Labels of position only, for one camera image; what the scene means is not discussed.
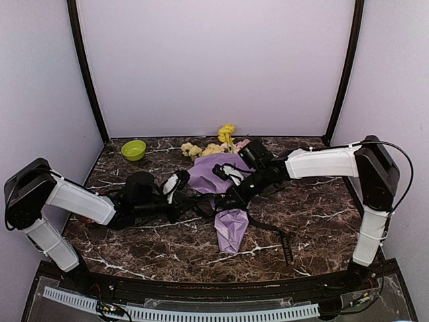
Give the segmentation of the black printed ribbon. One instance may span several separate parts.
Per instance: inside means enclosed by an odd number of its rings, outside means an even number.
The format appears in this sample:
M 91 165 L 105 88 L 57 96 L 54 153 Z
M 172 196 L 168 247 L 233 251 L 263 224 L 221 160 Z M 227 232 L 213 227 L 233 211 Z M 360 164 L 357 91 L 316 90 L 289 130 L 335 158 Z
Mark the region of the black printed ribbon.
M 217 197 L 218 195 L 219 194 L 203 194 L 203 195 L 197 195 L 194 197 L 189 197 L 189 196 L 183 195 L 182 193 L 177 193 L 176 198 L 181 198 L 181 200 L 184 202 L 186 206 L 186 212 L 193 211 L 201 217 L 211 218 L 214 220 L 214 226 L 215 226 L 216 213 L 214 212 L 214 209 L 212 208 L 209 201 L 211 199 L 214 200 L 214 198 Z M 252 216 L 250 216 L 250 213 L 248 212 L 247 209 L 245 211 L 247 212 L 247 218 L 249 220 L 248 227 L 253 226 L 258 229 L 262 229 L 264 231 L 272 231 L 272 232 L 278 233 L 286 264 L 288 266 L 292 265 L 294 262 L 294 255 L 292 253 L 292 248 L 291 248 L 287 233 L 274 225 L 262 223 L 254 219 Z

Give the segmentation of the pink wrapping paper sheet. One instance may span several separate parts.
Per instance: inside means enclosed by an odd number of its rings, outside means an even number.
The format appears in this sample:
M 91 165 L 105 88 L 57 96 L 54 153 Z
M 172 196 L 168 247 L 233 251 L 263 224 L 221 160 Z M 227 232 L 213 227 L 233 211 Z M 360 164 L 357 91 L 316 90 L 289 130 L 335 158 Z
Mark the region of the pink wrapping paper sheet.
M 231 164 L 241 170 L 252 172 L 252 169 L 237 154 L 220 153 L 202 156 L 197 158 L 194 161 L 194 166 L 188 170 L 190 188 L 201 194 L 221 194 L 233 186 L 232 180 L 223 180 L 213 173 L 212 170 L 217 164 L 220 166 Z M 216 206 L 213 199 L 209 202 L 216 211 L 214 228 L 217 231 L 220 252 L 236 254 L 241 247 L 249 225 L 247 212 L 240 208 L 233 209 L 229 205 Z

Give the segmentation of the yellow rose stem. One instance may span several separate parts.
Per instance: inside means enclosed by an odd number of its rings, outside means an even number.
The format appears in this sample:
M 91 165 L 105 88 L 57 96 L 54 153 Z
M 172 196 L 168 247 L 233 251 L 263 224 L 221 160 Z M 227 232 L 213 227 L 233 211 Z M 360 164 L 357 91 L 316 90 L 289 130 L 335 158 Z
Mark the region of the yellow rose stem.
M 233 140 L 236 127 L 233 124 L 227 123 L 222 126 L 218 131 L 218 139 L 222 144 L 225 144 L 229 152 L 233 152 Z

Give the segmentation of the yellow daisy bunch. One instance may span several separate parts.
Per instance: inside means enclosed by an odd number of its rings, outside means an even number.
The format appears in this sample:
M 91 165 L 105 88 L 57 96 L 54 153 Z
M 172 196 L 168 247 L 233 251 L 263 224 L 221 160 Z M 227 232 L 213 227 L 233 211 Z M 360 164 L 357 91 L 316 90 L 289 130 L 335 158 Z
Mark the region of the yellow daisy bunch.
M 202 149 L 190 142 L 182 144 L 181 151 L 184 156 L 190 157 L 192 160 L 222 152 L 221 147 L 218 144 L 209 144 L 205 149 Z

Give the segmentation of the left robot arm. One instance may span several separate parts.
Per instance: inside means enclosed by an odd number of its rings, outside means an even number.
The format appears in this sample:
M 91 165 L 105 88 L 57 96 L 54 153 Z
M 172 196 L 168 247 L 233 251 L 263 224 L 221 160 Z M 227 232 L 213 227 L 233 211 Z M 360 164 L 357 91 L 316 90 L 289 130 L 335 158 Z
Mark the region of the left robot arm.
M 136 172 L 114 195 L 92 192 L 53 171 L 47 160 L 37 158 L 4 184 L 5 221 L 8 229 L 20 230 L 49 257 L 80 292 L 90 292 L 95 279 L 84 260 L 43 214 L 46 206 L 80 215 L 112 230 L 137 225 L 139 220 L 165 215 L 175 223 L 183 207 L 174 200 L 176 191 L 190 179 L 177 170 L 162 185 L 149 172 Z

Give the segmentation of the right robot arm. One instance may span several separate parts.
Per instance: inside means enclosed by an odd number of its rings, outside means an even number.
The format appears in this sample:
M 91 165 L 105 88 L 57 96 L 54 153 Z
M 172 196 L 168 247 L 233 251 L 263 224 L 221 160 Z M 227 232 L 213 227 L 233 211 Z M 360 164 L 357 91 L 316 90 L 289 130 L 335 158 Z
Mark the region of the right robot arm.
M 250 201 L 269 186 L 305 178 L 341 177 L 359 200 L 362 217 L 359 237 L 351 261 L 356 264 L 342 277 L 342 285 L 356 291 L 368 279 L 365 267 L 372 265 L 376 253 L 387 238 L 391 216 L 403 201 L 397 198 L 400 169 L 389 154 L 399 146 L 375 135 L 341 146 L 298 148 L 272 154 L 259 140 L 239 151 L 248 166 L 242 170 L 231 163 L 216 164 L 212 171 L 232 186 L 221 193 L 216 207 L 246 209 Z

